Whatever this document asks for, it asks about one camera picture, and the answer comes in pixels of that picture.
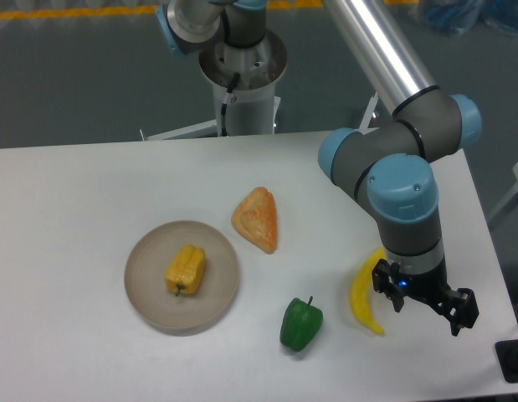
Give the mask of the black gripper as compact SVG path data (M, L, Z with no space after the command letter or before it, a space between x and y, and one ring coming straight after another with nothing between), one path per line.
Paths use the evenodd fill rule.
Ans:
M473 290L450 289L444 257L430 271L418 274L407 273L397 262L379 259L372 269L372 285L392 302L395 312L402 310L405 296L437 305L435 311L449 321L454 337L464 328L471 329L480 314Z

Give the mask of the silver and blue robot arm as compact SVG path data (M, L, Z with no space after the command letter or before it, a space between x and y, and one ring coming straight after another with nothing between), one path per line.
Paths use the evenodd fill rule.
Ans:
M213 86L221 137L270 134L272 88L285 71L264 1L166 1L156 10L174 54L198 53ZM327 1L325 8L392 116L363 133L333 131L322 142L323 173L376 221L385 256L372 270L376 292L400 311L406 298L449 321L457 335L479 315L473 291L447 282L439 191L431 163L472 145L482 120L463 95L446 95L378 1Z

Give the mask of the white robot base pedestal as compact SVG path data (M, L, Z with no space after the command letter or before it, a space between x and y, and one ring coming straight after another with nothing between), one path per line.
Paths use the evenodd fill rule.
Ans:
M287 65L286 48L278 35L266 30L257 45L245 49L220 42L201 50L198 61L213 88L215 118L142 136L144 141L275 133L280 106L275 86Z

